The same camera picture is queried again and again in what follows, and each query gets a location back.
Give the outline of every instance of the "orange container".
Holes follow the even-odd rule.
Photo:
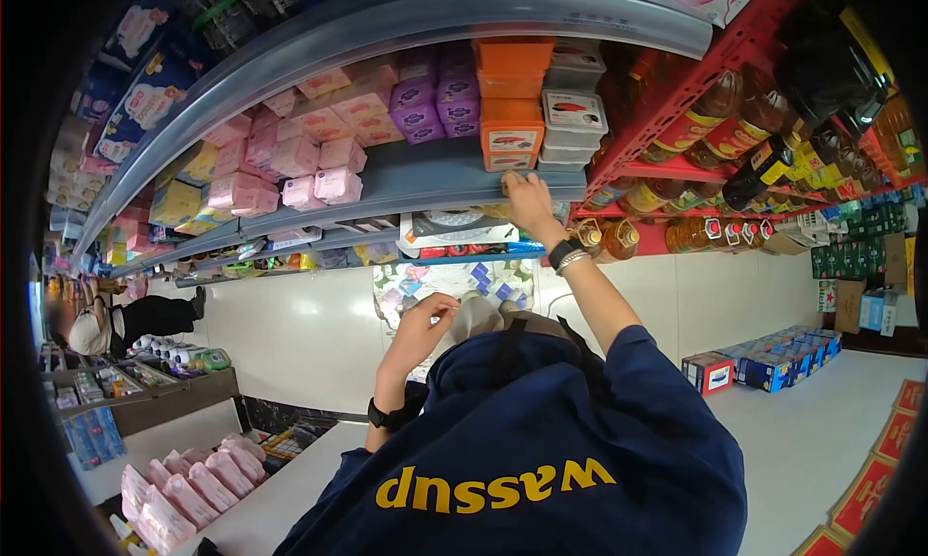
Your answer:
[[[483,98],[539,98],[545,71],[489,72],[477,56],[477,82]]]
[[[480,146],[483,155],[538,153],[545,118],[534,98],[481,98]]]
[[[529,171],[535,168],[537,153],[495,153],[483,156],[483,168],[488,172]]]
[[[493,36],[470,41],[474,53],[491,73],[544,73],[554,52],[554,36]]]

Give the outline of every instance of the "person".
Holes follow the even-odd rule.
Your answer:
[[[365,446],[342,454],[275,556],[733,556],[747,518],[738,444],[588,254],[570,242],[564,253],[545,182],[510,173],[503,185],[512,222],[545,245],[605,361],[566,324],[481,321],[482,297],[426,297],[377,368]],[[406,383],[446,333],[468,329],[427,388]]]
[[[115,358],[125,355],[126,347],[143,334],[170,336],[192,332],[193,322],[203,318],[206,293],[197,286],[190,300],[148,295],[125,307],[107,307],[100,296],[96,278],[81,282],[87,307],[75,314],[64,302],[53,302],[46,319],[52,341],[84,355],[109,353]]]

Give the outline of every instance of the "black pants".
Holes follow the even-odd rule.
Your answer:
[[[143,296],[122,307],[122,322],[125,324],[122,342],[131,346],[143,334],[170,336],[178,332],[193,332],[196,319],[197,313],[189,300]]]

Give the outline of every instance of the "hand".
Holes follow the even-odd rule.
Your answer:
[[[551,251],[558,242],[570,236],[561,222],[551,214],[551,193],[548,184],[537,174],[528,178],[516,172],[506,172],[502,179],[503,193],[509,197],[512,223],[528,232],[532,239],[545,244]]]
[[[458,315],[458,307],[460,303],[453,297],[432,293],[405,311],[380,369],[406,380],[409,372],[435,350]],[[438,322],[432,324],[432,317],[439,317]]]

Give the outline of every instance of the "black smartwatch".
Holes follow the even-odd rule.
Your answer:
[[[572,251],[577,251],[578,249],[585,249],[583,242],[572,237],[571,239],[563,239],[558,242],[558,245],[551,250],[551,253],[548,254],[548,261],[551,262],[551,267],[555,270],[558,270],[561,267],[561,260],[563,260],[567,254]]]

